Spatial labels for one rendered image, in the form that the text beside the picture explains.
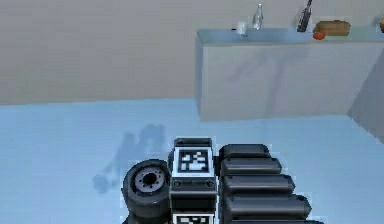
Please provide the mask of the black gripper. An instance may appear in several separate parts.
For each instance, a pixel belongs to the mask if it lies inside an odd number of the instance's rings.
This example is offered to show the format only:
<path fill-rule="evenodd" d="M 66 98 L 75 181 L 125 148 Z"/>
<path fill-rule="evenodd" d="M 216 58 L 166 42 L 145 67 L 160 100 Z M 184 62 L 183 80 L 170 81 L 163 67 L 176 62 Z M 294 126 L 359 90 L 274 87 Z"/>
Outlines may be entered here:
<path fill-rule="evenodd" d="M 126 173 L 121 193 L 128 210 L 122 224 L 168 224 L 170 173 L 167 162 L 148 159 Z"/>

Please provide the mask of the dark wine bottle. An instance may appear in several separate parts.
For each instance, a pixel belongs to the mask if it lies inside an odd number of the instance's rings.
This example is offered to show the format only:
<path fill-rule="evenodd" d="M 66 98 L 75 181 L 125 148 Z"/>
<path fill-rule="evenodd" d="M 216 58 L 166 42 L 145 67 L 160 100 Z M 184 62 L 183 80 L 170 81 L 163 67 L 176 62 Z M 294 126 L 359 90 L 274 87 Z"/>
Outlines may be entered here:
<path fill-rule="evenodd" d="M 302 10 L 300 17 L 299 17 L 299 22 L 297 26 L 297 31 L 300 33 L 304 33 L 308 27 L 308 23 L 312 14 L 312 1 L 313 0 L 308 0 L 306 6 Z"/>

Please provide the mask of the grey kitchen counter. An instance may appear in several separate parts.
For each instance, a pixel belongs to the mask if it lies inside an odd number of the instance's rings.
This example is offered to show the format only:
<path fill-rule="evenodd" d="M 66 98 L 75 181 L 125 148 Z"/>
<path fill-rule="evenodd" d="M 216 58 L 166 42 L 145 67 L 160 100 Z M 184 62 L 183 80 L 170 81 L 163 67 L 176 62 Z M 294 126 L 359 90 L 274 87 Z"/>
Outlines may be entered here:
<path fill-rule="evenodd" d="M 374 67 L 384 34 L 355 27 L 315 40 L 288 28 L 201 29 L 195 99 L 203 121 L 345 114 Z"/>

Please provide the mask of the brown bread loaf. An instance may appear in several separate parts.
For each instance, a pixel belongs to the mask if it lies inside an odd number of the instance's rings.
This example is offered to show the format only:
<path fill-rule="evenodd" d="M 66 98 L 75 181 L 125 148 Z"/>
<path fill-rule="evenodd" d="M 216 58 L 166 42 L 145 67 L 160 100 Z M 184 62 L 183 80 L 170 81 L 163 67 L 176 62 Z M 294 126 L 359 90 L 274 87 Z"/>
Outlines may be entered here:
<path fill-rule="evenodd" d="M 333 20 L 320 21 L 316 24 L 314 31 L 323 33 L 326 36 L 347 36 L 350 32 L 351 25 L 347 21 Z"/>

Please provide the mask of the clear glass bottle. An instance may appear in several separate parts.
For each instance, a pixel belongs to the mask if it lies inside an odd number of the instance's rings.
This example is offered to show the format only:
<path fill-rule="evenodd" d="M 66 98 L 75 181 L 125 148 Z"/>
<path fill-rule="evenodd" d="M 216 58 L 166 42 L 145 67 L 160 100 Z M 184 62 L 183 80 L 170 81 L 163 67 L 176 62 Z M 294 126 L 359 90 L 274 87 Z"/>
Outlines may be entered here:
<path fill-rule="evenodd" d="M 262 28 L 263 18 L 263 6 L 258 4 L 252 19 L 252 25 L 254 29 L 260 30 Z"/>

